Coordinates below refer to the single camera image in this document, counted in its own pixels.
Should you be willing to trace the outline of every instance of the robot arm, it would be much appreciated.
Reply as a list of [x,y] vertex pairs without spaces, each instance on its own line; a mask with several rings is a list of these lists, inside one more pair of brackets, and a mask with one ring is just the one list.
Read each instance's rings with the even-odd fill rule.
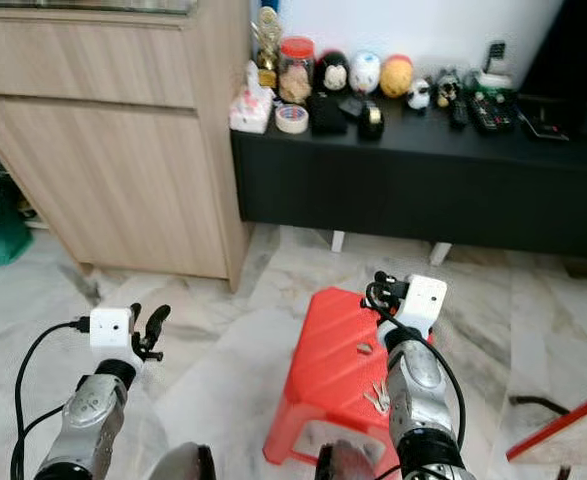
[[133,380],[153,352],[162,323],[171,309],[158,308],[149,318],[146,335],[133,331],[139,304],[128,308],[97,308],[90,317],[90,344],[95,373],[80,383],[62,410],[62,429],[35,480],[102,480],[111,463],[113,441],[124,423],[124,406]]
[[[411,275],[406,282],[377,272],[363,308],[380,313],[377,336],[388,351],[389,433],[404,480],[475,480],[460,455],[445,402],[447,375],[426,343],[440,313],[446,284]],[[459,385],[451,378],[458,391]],[[460,402],[463,417],[464,403]],[[316,480],[372,480],[364,455],[345,442],[322,448]]]

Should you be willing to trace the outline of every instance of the stool hole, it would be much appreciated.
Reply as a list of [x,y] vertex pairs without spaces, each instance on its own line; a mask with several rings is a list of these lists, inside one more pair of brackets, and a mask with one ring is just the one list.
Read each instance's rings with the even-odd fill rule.
[[357,353],[361,353],[362,355],[370,355],[373,353],[373,347],[369,343],[358,343]]

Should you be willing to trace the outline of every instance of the red jar lid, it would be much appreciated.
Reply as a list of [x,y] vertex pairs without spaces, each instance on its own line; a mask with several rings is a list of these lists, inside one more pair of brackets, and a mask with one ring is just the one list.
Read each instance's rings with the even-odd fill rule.
[[306,37],[286,37],[282,40],[280,50],[290,58],[312,58],[315,45]]

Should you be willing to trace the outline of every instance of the black wire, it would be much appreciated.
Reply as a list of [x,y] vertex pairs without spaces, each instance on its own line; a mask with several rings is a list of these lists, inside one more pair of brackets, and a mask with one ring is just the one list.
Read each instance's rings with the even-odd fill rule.
[[395,472],[396,470],[399,470],[399,469],[400,469],[399,465],[391,467],[386,472],[384,472],[382,475],[380,475],[379,477],[375,477],[375,480],[382,480],[383,478],[388,477],[390,474],[392,474],[393,472]]
[[44,332],[42,332],[40,336],[37,337],[35,341],[31,344],[30,348],[26,352],[26,355],[24,356],[24,359],[22,360],[22,364],[20,365],[20,369],[17,373],[17,378],[15,379],[15,416],[17,420],[17,441],[15,442],[15,447],[13,448],[13,455],[11,456],[11,480],[24,479],[24,441],[26,439],[26,434],[29,431],[31,431],[33,427],[35,427],[38,423],[42,422],[43,420],[46,420],[51,415],[57,413],[53,410],[47,412],[44,415],[38,417],[26,429],[24,428],[24,414],[22,412],[22,380],[24,379],[26,366],[28,365],[29,360],[33,356],[33,352],[35,352],[37,346],[42,342],[42,340],[44,340],[44,338],[48,334],[54,332],[55,330],[59,330],[60,328],[73,327],[75,326],[75,323],[76,322],[59,323],[44,330]]
[[511,405],[526,405],[528,403],[534,403],[537,405],[542,405],[543,407],[548,408],[552,412],[557,413],[558,415],[568,415],[571,411],[568,408],[564,408],[561,405],[558,405],[555,402],[552,402],[548,398],[544,397],[537,397],[534,395],[515,395],[509,397],[509,403]]
[[33,430],[35,427],[37,427],[44,420],[46,420],[49,417],[52,417],[53,415],[55,415],[58,412],[61,412],[63,408],[64,408],[64,405],[60,405],[59,407],[56,407],[53,410],[49,410],[45,414],[40,415],[35,420],[33,420],[31,423],[29,423],[29,425],[24,429],[24,436],[21,438],[18,438],[18,441],[15,442],[15,445],[13,446],[13,454],[11,455],[11,478],[13,478],[15,473],[17,473],[17,471],[16,471],[17,463],[16,462],[18,461],[18,455],[19,455],[18,452],[23,450],[26,436],[29,434],[29,432],[31,430]]
[[35,420],[33,420],[31,423],[29,423],[29,426],[28,427],[26,427],[24,429],[24,437],[26,437],[31,430],[33,430],[35,427],[37,427],[44,420],[46,420],[47,418],[52,417],[56,413],[61,412],[63,408],[64,408],[64,405],[62,404],[59,407],[55,407],[53,410],[49,410],[45,414],[40,415],[39,417],[37,417]]
[[388,313],[386,310],[384,310],[383,308],[381,308],[377,304],[377,302],[375,301],[375,299],[373,298],[373,295],[372,295],[373,288],[375,288],[375,287],[382,288],[382,289],[387,288],[386,285],[384,285],[383,283],[380,283],[380,282],[372,282],[369,285],[367,285],[366,299],[367,299],[368,303],[370,304],[369,308],[371,308],[372,310],[375,310],[377,313],[379,313],[384,318],[384,320],[388,320],[389,322],[393,323],[395,326],[397,326],[399,329],[401,329],[408,336],[410,336],[414,340],[417,340],[422,345],[424,345],[426,348],[428,348],[429,351],[440,362],[440,364],[442,365],[442,368],[444,368],[444,371],[446,372],[449,379],[451,380],[451,383],[453,384],[453,389],[455,390],[455,395],[457,396],[457,403],[458,403],[458,408],[460,411],[460,424],[459,424],[459,427],[457,430],[457,446],[461,450],[462,445],[464,444],[464,435],[466,433],[466,403],[464,402],[464,394],[462,393],[462,387],[460,387],[460,384],[457,381],[457,378],[455,377],[455,374],[453,373],[453,370],[451,369],[449,364],[446,362],[446,360],[444,359],[442,354],[433,345],[431,345],[429,342],[424,340],[421,335],[414,334],[409,328],[407,328],[406,326],[404,326],[400,322],[398,322],[395,319],[395,317],[393,317],[393,315]]

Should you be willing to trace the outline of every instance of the cabinet drawer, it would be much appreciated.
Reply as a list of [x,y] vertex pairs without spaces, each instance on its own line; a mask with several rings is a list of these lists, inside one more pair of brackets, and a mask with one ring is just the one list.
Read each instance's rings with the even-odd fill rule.
[[177,25],[0,19],[0,94],[193,107]]
[[196,118],[0,99],[0,159],[76,260],[227,276]]

